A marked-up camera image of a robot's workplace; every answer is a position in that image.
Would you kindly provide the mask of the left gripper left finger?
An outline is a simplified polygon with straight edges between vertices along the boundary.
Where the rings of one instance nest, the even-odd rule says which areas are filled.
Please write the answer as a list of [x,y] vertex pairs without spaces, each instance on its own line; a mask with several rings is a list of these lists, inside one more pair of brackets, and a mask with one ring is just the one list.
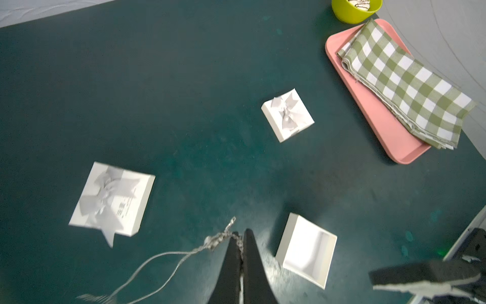
[[238,233],[230,235],[227,251],[221,265],[219,277],[208,304],[240,303],[242,274],[242,244]]

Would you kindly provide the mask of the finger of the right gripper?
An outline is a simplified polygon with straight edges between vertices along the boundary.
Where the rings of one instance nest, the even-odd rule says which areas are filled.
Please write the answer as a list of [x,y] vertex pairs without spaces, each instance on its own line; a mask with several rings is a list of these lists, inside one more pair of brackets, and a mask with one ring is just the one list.
[[375,290],[411,293],[433,300],[443,296],[482,299],[482,263],[463,259],[428,260],[369,272]]

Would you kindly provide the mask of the white jewelry box base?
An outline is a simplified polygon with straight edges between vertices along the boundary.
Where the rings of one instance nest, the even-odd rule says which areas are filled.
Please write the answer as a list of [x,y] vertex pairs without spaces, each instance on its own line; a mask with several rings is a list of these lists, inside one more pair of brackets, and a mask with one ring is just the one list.
[[338,237],[290,213],[278,246],[280,266],[325,289]]

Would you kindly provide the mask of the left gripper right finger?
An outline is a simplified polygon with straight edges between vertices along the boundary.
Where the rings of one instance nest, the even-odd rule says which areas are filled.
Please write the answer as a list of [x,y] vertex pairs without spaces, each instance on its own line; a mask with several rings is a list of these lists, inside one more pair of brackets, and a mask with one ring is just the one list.
[[261,256],[256,238],[251,229],[246,229],[243,238],[243,303],[244,304],[277,304]]

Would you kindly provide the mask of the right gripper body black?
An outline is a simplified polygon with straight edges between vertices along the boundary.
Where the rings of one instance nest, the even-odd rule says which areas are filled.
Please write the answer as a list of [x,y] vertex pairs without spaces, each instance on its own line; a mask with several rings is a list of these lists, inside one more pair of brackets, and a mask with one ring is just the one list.
[[444,303],[485,303],[485,230],[474,228],[448,266],[451,292]]

